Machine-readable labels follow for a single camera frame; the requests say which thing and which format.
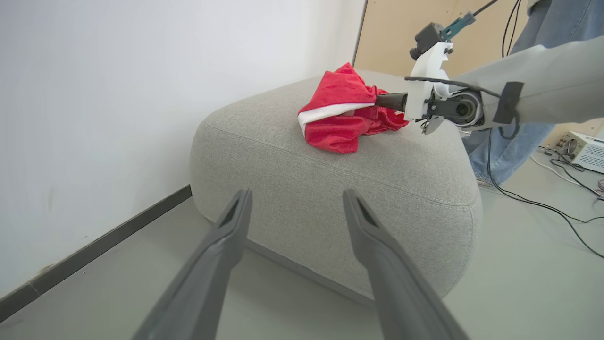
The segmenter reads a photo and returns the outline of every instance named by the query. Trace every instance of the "black cable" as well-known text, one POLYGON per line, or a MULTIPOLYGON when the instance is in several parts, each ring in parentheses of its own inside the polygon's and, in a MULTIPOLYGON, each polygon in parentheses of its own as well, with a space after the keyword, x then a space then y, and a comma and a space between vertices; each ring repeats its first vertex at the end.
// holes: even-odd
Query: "black cable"
POLYGON ((568 223, 568 225, 570 226, 570 228, 573 230, 574 234, 575 234, 575 235, 577 235, 577 238, 579 239, 579 241, 581 241, 581 243, 583 243, 583 245, 584 245, 585 247, 587 247, 587 249, 591 250, 591 251, 592 251, 592 253, 594 253, 594 254, 598 255, 598 256, 599 256, 599 257, 601 257, 601 258, 604 258, 604 255, 602 255, 602 254, 600 254, 600 253, 596 252, 596 251, 595 251, 595 250, 593 250, 591 247, 589 247, 589 246, 587 245, 587 243, 585 243, 585 241, 583 241, 583 239, 581 238, 581 236, 579 235, 579 233, 577 232, 577 230, 574 228, 573 224, 572 224, 572 223, 571 223, 571 222, 570 222, 570 221, 567 219, 567 217, 565 216, 565 214, 564 214, 564 213, 562 213, 562 212, 561 212, 561 211, 559 211, 558 209, 553 208, 553 207, 551 207, 551 206, 549 206, 549 205, 547 205, 547 204, 538 203, 538 202, 533 202, 533 201, 530 201, 530 200, 525 200, 525 199, 519 199, 519 198, 516 198, 516 197, 514 197, 514 196, 510 196, 510 195, 506 194, 506 192, 509 192, 509 191, 505 191, 505 190, 501 189, 501 187, 500 187, 500 186, 497 184, 497 182, 495 181, 495 179, 493 179, 493 174, 491 173, 491 168, 490 168, 490 152, 491 152, 491 140, 492 140, 492 135, 493 135, 493 130, 491 129, 491 130, 489 131, 489 150, 488 150, 488 154, 487 154, 487 155, 488 155, 488 156, 487 156, 487 172, 489 173, 489 178, 490 178, 490 180, 491 180, 491 183, 493 183, 493 185, 494 185, 494 186, 495 186, 495 187, 496 187, 496 188, 497 188, 499 191, 501 191, 501 193, 502 193, 502 194, 504 194, 505 196, 508 196, 509 198, 512 198, 512 199, 514 199, 514 200, 516 200, 516 201, 520 201, 520 202, 524 202, 524 203, 528 203, 528 204, 532 204, 532 205, 540 206, 540 207, 542 207, 542 208, 546 208, 546 209, 551 210, 551 211, 553 211, 553 212, 557 213, 558 215, 562 216, 562 218, 563 218, 563 219, 564 219, 564 220, 565 220, 565 221, 568 223))
POLYGON ((489 8, 489 6, 491 6, 492 4, 496 3, 498 0, 491 0, 489 1, 488 4, 480 7, 476 12, 472 13, 474 16, 477 16, 480 14, 480 12, 484 11, 485 9, 489 8))
POLYGON ((420 82, 433 82, 433 83, 443 83, 443 84, 448 84, 448 85, 456 85, 459 87, 467 87, 471 90, 475 90, 475 91, 482 91, 484 93, 488 93, 493 97, 497 97, 497 98, 501 98, 501 95, 498 93, 495 93, 491 90, 487 90, 483 87, 480 87, 478 85, 473 85, 470 83, 464 83, 464 82, 458 82, 456 80, 449 80, 449 79, 438 79, 438 78, 427 78, 427 77, 405 77, 405 80, 416 80, 416 81, 420 81, 420 82))
POLYGON ((577 182, 579 185, 581 185, 583 188, 589 190, 592 194, 596 195, 596 197, 598 198, 599 201, 604 201, 604 199, 602 198, 602 196, 600 194, 598 194, 595 190, 589 188, 588 186, 586 186, 585 184, 581 183, 578 179, 574 178, 571 174, 568 173, 568 171, 566 170, 566 168, 560 164, 563 165, 570 165, 573 168, 577 169, 578 171, 585 171, 585 168, 581 165, 577 165, 577 164, 572 164, 570 163, 568 160, 564 159, 563 157, 560 158, 561 155, 558 156, 558 159, 550 159, 550 163, 552 165, 557 166, 558 168, 562 168, 562 170, 564 170, 564 172, 566 173, 567 176, 569 176, 570 178, 572 178, 575 182, 577 182))
POLYGON ((514 123, 516 124, 516 126, 514 127, 514 132, 512 132, 511 136, 505 136, 503 134, 503 127, 502 126, 499 127, 499 134, 501 135, 501 138, 506 139, 506 140, 512 140, 512 139, 516 138, 516 136, 518 135, 518 132, 520 132, 520 118, 518 117, 518 113, 516 111, 515 111, 514 123))
POLYGON ((518 7, 516 8, 516 19, 514 19, 514 28, 512 29, 512 36, 510 37, 510 44, 507 46, 506 56, 510 55, 510 50, 512 49, 512 42, 514 41, 514 33, 516 33, 516 24, 518 23, 518 12, 520 12, 521 4, 522 0, 518 0, 518 7))
POLYGON ((520 0, 516 0, 516 3, 514 4, 514 7, 512 8, 512 12, 510 13, 510 17, 507 19, 506 30, 503 31, 503 40, 501 41, 501 57, 502 58, 506 56, 504 54, 504 50, 506 48, 507 28, 510 26, 510 21, 512 21, 512 15, 514 15, 514 10, 516 10, 516 7, 520 7, 520 0))
MULTIPOLYGON (((540 206, 540 207, 542 207, 542 208, 545 208, 545 204, 543 204, 543 203, 539 203, 539 202, 535 202, 535 201, 531 201, 531 200, 529 200, 528 198, 524 198, 524 197, 522 197, 522 196, 518 195, 518 194, 517 194, 517 193, 515 193, 515 192, 507 191, 507 190, 505 190, 505 189, 500 189, 500 191, 505 191, 506 193, 508 193, 508 194, 510 194, 510 195, 518 196, 518 197, 520 197, 521 199, 525 200, 525 201, 526 201, 525 203, 530 203, 530 204, 533 204, 533 205, 536 205, 536 206, 540 206)), ((550 208, 555 209, 555 210, 556 210, 556 211, 558 211, 560 214, 562 214, 562 215, 564 215, 564 216, 566 216, 566 217, 570 218, 571 220, 579 221, 579 222, 581 222, 581 223, 589 223, 589 222, 591 222, 591 221, 593 221, 593 220, 597 220, 598 218, 604 218, 604 216, 599 216, 599 217, 590 218, 590 219, 589 219, 589 220, 587 220, 587 221, 583 221, 583 220, 580 220, 580 219, 578 219, 578 218, 576 218, 576 217, 572 217, 571 215, 568 215, 568 214, 567 214, 567 213, 565 213, 564 211, 561 211, 561 210, 556 209, 556 208, 554 208, 554 207, 550 207, 550 208)))

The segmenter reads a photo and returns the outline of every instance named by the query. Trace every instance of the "santa hat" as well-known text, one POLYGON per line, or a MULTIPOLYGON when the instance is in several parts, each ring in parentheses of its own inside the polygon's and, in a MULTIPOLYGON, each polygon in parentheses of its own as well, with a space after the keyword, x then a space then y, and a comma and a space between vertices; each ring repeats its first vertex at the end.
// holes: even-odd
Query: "santa hat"
POLYGON ((350 63, 326 71, 310 103, 298 112, 304 139, 315 148, 348 154, 356 152, 360 135, 398 131, 409 123, 404 115, 374 106, 377 96, 387 93, 366 86, 350 63))

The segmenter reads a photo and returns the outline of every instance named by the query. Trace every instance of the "fabric ottoman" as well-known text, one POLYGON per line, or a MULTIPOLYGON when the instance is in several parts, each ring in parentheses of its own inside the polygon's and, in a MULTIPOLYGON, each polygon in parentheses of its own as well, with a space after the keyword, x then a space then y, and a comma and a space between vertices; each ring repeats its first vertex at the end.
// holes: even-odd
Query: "fabric ottoman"
MULTIPOLYGON (((359 71, 367 84, 405 92, 401 77, 359 71)), ((191 190, 216 221, 231 197, 254 191, 248 246, 359 302, 373 299, 352 252, 342 191, 357 190, 438 296, 459 281, 474 251, 481 198, 457 128, 424 136, 416 123, 361 136, 354 154, 315 149, 298 110, 320 78, 228 105, 200 125, 191 149, 191 190)))

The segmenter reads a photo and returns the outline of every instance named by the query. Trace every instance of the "jeans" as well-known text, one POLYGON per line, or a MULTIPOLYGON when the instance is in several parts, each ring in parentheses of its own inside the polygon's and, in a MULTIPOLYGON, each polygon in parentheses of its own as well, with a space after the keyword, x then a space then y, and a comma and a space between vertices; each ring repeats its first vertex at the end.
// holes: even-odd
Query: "jeans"
MULTIPOLYGON (((571 41, 582 41, 604 35, 604 0, 542 0, 531 9, 527 25, 511 50, 543 45, 553 48, 571 41)), ((503 139, 493 129, 491 172, 497 183, 506 181, 533 154, 551 133, 555 124, 522 123, 513 140, 503 139)), ((510 136, 514 126, 504 127, 510 136)), ((487 172, 489 131, 473 131, 462 139, 477 178, 491 182, 487 172)))

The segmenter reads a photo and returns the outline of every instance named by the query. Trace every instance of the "gray floor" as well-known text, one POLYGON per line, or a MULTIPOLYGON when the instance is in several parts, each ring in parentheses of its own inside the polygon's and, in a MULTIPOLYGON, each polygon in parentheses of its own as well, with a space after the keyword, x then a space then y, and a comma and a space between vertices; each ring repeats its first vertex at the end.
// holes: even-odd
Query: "gray floor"
MULTIPOLYGON (((544 155, 538 155, 543 162, 544 155)), ((604 175, 578 174, 595 186, 604 175)), ((506 188, 580 218, 587 191, 529 161, 506 188)), ((604 259, 552 212, 483 189, 484 230, 446 305, 472 339, 601 339, 604 259)), ((205 235, 191 199, 0 324, 0 338, 128 339, 205 235)), ((604 221, 578 226, 604 252, 604 221)), ((380 339, 376 311, 252 252, 233 270, 218 339, 380 339)))

